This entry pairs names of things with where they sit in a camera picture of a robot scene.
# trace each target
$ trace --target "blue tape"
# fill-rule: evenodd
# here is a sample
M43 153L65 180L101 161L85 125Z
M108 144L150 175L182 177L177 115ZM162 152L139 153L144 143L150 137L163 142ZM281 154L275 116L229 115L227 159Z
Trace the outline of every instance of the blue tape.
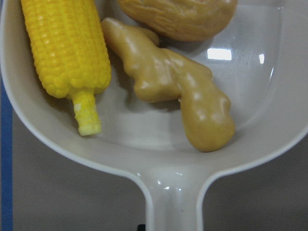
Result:
M1 80L1 230L13 231L12 106Z

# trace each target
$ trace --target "potato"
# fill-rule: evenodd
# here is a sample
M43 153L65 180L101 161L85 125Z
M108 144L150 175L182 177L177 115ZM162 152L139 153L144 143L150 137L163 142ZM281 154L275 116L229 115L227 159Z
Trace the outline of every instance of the potato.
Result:
M222 31L238 0L117 0L132 19L157 34L180 41L202 41Z

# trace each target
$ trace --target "corn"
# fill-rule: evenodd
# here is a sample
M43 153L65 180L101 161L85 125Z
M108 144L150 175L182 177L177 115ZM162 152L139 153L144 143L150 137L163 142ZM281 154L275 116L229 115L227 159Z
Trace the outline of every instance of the corn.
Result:
M21 0L34 66L46 92L74 105L80 135L101 132L94 94L111 80L93 0Z

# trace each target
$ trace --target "gray surface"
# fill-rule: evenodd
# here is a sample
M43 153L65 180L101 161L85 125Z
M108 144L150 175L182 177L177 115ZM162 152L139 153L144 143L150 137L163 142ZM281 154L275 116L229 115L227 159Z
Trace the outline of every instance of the gray surface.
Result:
M308 137L275 160L223 177L204 201L207 231L308 230ZM77 164L13 117L14 231L136 231L145 199L132 181Z

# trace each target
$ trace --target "wrinkled brown vegetable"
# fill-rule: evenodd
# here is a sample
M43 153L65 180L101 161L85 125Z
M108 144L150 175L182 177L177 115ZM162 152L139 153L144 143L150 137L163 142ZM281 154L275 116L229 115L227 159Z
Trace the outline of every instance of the wrinkled brown vegetable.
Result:
M158 36L147 29L106 18L105 41L135 79L134 90L143 101L179 99L188 140L200 151L224 146L234 135L230 100L213 82L209 68L169 49L157 47Z
M238 0L117 0L132 19L181 41L205 40L233 18Z

